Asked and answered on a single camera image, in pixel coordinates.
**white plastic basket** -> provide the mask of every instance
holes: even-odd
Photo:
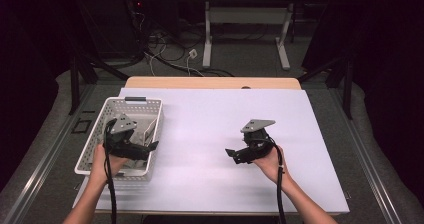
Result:
[[[106,99],[97,117],[96,123],[75,166],[75,173],[90,175],[93,150],[103,139],[103,131],[106,123],[113,118],[118,118],[121,114],[125,114],[132,121],[137,122],[137,128],[134,130],[133,136],[144,133],[144,131],[154,125],[152,142],[159,141],[164,118],[161,100],[144,97],[110,97]],[[147,161],[128,161],[114,179],[150,180],[159,146],[160,142],[156,150],[150,152]]]

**desk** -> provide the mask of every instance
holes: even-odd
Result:
[[[240,129],[253,118],[276,121],[267,132],[286,150],[290,172],[306,193],[332,214],[349,212],[308,97],[297,81],[218,79],[219,85],[216,78],[200,77],[128,80],[120,96],[161,98],[165,118],[150,182],[115,182],[118,212],[277,215],[275,184],[255,165],[236,165],[224,150],[245,147]],[[202,80],[206,84],[197,85]],[[239,89],[246,85],[264,89]],[[283,204],[287,213],[296,213],[284,195]],[[97,211],[109,212],[110,206],[105,189]]]
[[[290,25],[293,8],[226,8],[210,7],[205,4],[205,47],[203,51],[203,67],[210,67],[212,55],[211,23],[259,23],[281,24],[280,36],[275,38],[278,55],[283,70],[290,70],[289,60],[284,48],[284,40]]]

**black cable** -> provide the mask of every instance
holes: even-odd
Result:
[[[197,44],[199,44],[201,41],[202,41],[202,37],[201,38],[199,38],[197,41],[196,41],[196,43],[195,44],[193,44],[193,45],[191,45],[191,46],[184,46],[176,37],[174,37],[174,35],[172,35],[170,32],[168,32],[168,31],[166,31],[166,28],[164,28],[161,24],[159,24],[158,22],[156,22],[154,19],[151,19],[150,18],[150,20],[151,21],[153,21],[157,26],[159,26],[159,28],[161,28],[165,33],[166,33],[166,35],[165,36],[162,36],[162,37],[166,37],[166,36],[169,36],[169,37],[171,37],[171,39],[176,43],[176,44],[178,44],[178,45],[180,45],[182,48],[184,48],[185,50],[187,50],[187,49],[190,49],[190,48],[192,48],[192,47],[194,47],[194,46],[196,46]]]
[[[265,25],[265,30],[263,31],[263,33],[262,33],[260,36],[255,37],[255,38],[249,38],[249,39],[247,39],[247,40],[259,40],[259,39],[261,39],[261,38],[262,38],[262,37],[264,37],[264,36],[266,35],[266,33],[268,32],[268,28],[269,28],[269,25],[267,24],[267,25]]]
[[[150,41],[150,37],[155,37],[155,41]],[[148,48],[154,48],[154,49],[156,49],[159,44],[161,44],[161,45],[166,45],[167,44],[165,42],[165,40],[163,39],[162,32],[151,33],[150,34],[150,37],[149,37],[149,42],[148,42],[148,45],[147,45]]]
[[[282,197],[281,197],[281,184],[283,182],[283,174],[284,174],[284,169],[283,169],[283,155],[281,154],[280,148],[278,147],[278,145],[275,143],[275,141],[268,136],[267,139],[252,139],[254,141],[263,141],[263,142],[267,142],[271,145],[273,145],[273,147],[275,147],[275,149],[277,149],[277,155],[278,155],[278,177],[277,177],[277,202],[278,202],[278,212],[279,212],[279,219],[280,219],[280,224],[286,224],[286,216],[284,213],[284,208],[283,208],[283,202],[282,202]]]
[[[218,73],[218,72],[213,72],[213,71],[208,71],[208,70],[199,70],[199,72],[201,72],[201,73],[210,73],[210,74],[214,74],[214,75],[216,75],[218,77],[223,77],[223,75],[220,74],[220,73]]]
[[[151,57],[155,56],[155,54],[153,54],[152,52],[150,52],[150,50],[145,50],[145,53],[147,55],[151,56]],[[175,70],[187,72],[187,68],[186,67],[180,67],[180,66],[177,66],[177,65],[173,65],[173,64],[168,63],[167,61],[165,61],[162,58],[159,58],[157,56],[155,57],[155,59],[158,60],[159,62],[161,62],[162,64],[165,64],[165,65],[167,65],[167,66],[169,66],[169,67],[171,67],[171,68],[173,68]],[[191,74],[194,75],[194,76],[201,76],[197,72],[192,72]]]
[[[280,148],[274,143],[274,147],[277,149],[278,154],[278,179],[277,179],[277,202],[278,211],[280,213],[280,224],[286,224],[286,216],[284,214],[283,202],[281,198],[281,184],[283,182],[283,155],[281,154]]]
[[[206,69],[201,69],[199,70],[200,72],[208,72],[208,71],[212,71],[212,72],[223,72],[225,74],[227,74],[230,77],[235,77],[233,74],[231,74],[230,72],[227,72],[225,70],[221,70],[221,69],[213,69],[213,68],[206,68]]]
[[[155,41],[155,46],[154,47],[152,47],[152,46],[150,46],[150,45],[148,45],[148,47],[149,48],[157,48],[157,46],[159,45],[159,44],[165,44],[165,45],[167,45],[168,43],[167,42],[165,42],[165,39],[164,39],[164,37],[166,37],[168,34],[166,34],[166,35],[163,35],[163,33],[162,33],[162,31],[160,31],[160,32],[158,32],[158,33],[153,33],[152,34],[152,36],[156,36],[156,41]],[[184,57],[184,54],[186,53],[186,49],[185,49],[185,47],[182,47],[182,52],[181,52],[181,54],[180,54],[180,56],[179,57],[177,57],[177,58],[174,58],[174,59],[167,59],[167,58],[165,58],[165,57],[163,57],[163,53],[160,53],[159,54],[159,56],[163,59],[163,60],[165,60],[165,61],[178,61],[178,60],[181,60],[183,57]]]
[[[115,196],[115,186],[113,184],[113,178],[112,178],[112,169],[110,167],[110,160],[109,160],[109,153],[111,150],[109,150],[109,146],[106,143],[106,138],[107,138],[107,133],[109,132],[109,130],[112,128],[113,124],[115,124],[116,119],[113,119],[111,121],[109,121],[106,124],[106,128],[104,130],[103,133],[103,147],[105,149],[105,155],[106,155],[106,159],[105,159],[105,173],[106,173],[106,177],[107,177],[107,184],[108,184],[108,188],[109,188],[109,192],[110,192],[110,200],[112,202],[112,214],[111,214],[111,221],[112,224],[116,223],[116,196]]]

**cable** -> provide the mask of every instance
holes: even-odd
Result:
[[[200,41],[202,40],[202,37],[201,38],[199,38],[197,41],[196,41],[196,43],[195,44],[193,44],[193,45],[191,45],[191,46],[188,46],[188,47],[186,47],[186,46],[184,46],[179,40],[177,40],[177,38],[175,38],[170,32],[168,32],[168,31],[166,31],[166,28],[164,28],[161,24],[159,24],[159,23],[157,23],[154,19],[151,19],[151,21],[153,21],[158,27],[160,27],[162,30],[164,30],[164,32],[167,34],[166,36],[169,36],[169,37],[171,37],[171,39],[175,42],[175,43],[177,43],[178,45],[180,45],[182,48],[184,48],[185,50],[187,50],[187,49],[190,49],[190,48],[193,48],[194,46],[196,46],[197,44],[199,44],[200,43]]]
[[[186,59],[188,76],[190,76],[190,67],[188,66],[188,60],[189,59],[190,59],[190,56],[188,56],[187,59]]]
[[[214,74],[218,77],[224,77],[222,74],[220,74],[219,72],[214,72],[214,71],[208,71],[208,70],[199,70],[201,73],[210,73],[210,74]]]
[[[259,39],[261,39],[262,37],[264,37],[265,35],[266,35],[266,33],[268,32],[268,28],[269,28],[269,25],[267,24],[267,25],[265,25],[265,30],[264,30],[264,32],[260,35],[260,36],[258,36],[258,37],[256,37],[256,38],[249,38],[248,40],[259,40]]]
[[[151,45],[148,45],[148,47],[149,48],[156,48],[159,44],[167,44],[168,45],[168,43],[165,41],[165,39],[163,39],[163,37],[166,37],[167,36],[167,34],[166,35],[163,35],[163,33],[160,31],[160,32],[157,32],[157,33],[152,33],[150,36],[155,36],[156,37],[156,40],[158,40],[158,39],[162,39],[162,41],[163,41],[163,43],[160,43],[160,42],[158,42],[158,41],[156,41],[154,44],[155,44],[155,46],[151,46]],[[165,58],[165,57],[163,57],[163,55],[162,55],[162,53],[159,55],[163,60],[165,60],[165,61],[178,61],[178,60],[180,60],[181,58],[183,58],[184,57],[184,54],[185,54],[185,52],[186,52],[186,49],[183,47],[182,49],[182,52],[181,52],[181,54],[178,56],[178,57],[176,57],[176,58],[174,58],[174,59],[168,59],[168,58]]]
[[[140,21],[140,25],[138,25],[138,30],[141,31],[141,27],[143,26],[144,20],[146,19],[146,16],[143,13],[140,12],[134,12],[135,15],[140,15],[143,17]]]
[[[230,72],[228,72],[228,71],[225,71],[225,70],[221,70],[221,69],[213,69],[213,68],[207,68],[207,69],[200,69],[199,70],[200,72],[223,72],[223,73],[225,73],[225,74],[227,74],[228,76],[230,76],[230,77],[235,77],[233,74],[231,74]]]
[[[151,71],[151,73],[152,73],[152,75],[153,76],[156,76],[155,75],[155,73],[153,72],[153,59],[155,59],[157,56],[159,56],[162,52],[164,52],[165,51],[165,49],[166,49],[166,43],[165,43],[165,40],[163,40],[163,38],[162,37],[160,37],[160,39],[164,42],[164,44],[163,44],[163,46],[161,47],[161,49],[159,50],[159,52],[158,53],[156,53],[154,56],[152,56],[151,58],[150,58],[150,62],[149,62],[149,65],[150,65],[150,71]]]
[[[107,139],[107,133],[109,132],[109,130],[112,128],[113,124],[115,124],[116,119],[112,119],[110,120],[107,124],[106,124],[106,128],[104,130],[103,133],[103,147],[105,149],[105,174],[106,174],[106,178],[107,178],[107,184],[108,184],[108,188],[109,188],[109,192],[110,192],[110,200],[112,202],[112,214],[111,214],[111,221],[112,224],[116,223],[116,196],[115,196],[115,186],[113,184],[113,178],[112,178],[112,169],[110,167],[110,160],[109,160],[109,153],[111,150],[109,150],[109,146],[106,143],[106,139]]]
[[[251,141],[261,141],[271,144],[275,149],[277,149],[278,155],[278,177],[277,177],[277,203],[278,203],[278,212],[280,224],[286,224],[286,216],[284,214],[283,202],[281,197],[281,184],[283,182],[283,174],[284,174],[284,160],[283,155],[281,154],[280,148],[275,143],[275,141],[268,135],[266,139],[251,139]]]
[[[154,54],[151,53],[150,50],[146,50],[144,52],[144,54],[149,55],[149,56],[154,56]],[[165,60],[163,60],[163,59],[161,59],[159,57],[156,57],[156,60],[158,60],[161,63],[163,63],[163,64],[165,64],[165,65],[167,65],[169,67],[172,67],[172,68],[174,68],[176,70],[187,72],[187,67],[179,66],[179,65],[175,65],[175,64],[169,63],[169,62],[167,62],[167,61],[165,61]],[[204,75],[202,73],[200,73],[198,70],[196,70],[194,68],[190,68],[190,70],[194,71],[194,73],[192,73],[193,75],[204,77]]]

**electrical outlet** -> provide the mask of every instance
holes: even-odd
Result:
[[[188,52],[188,54],[190,55],[191,59],[194,59],[197,57],[197,51],[196,49],[191,49],[191,51]]]

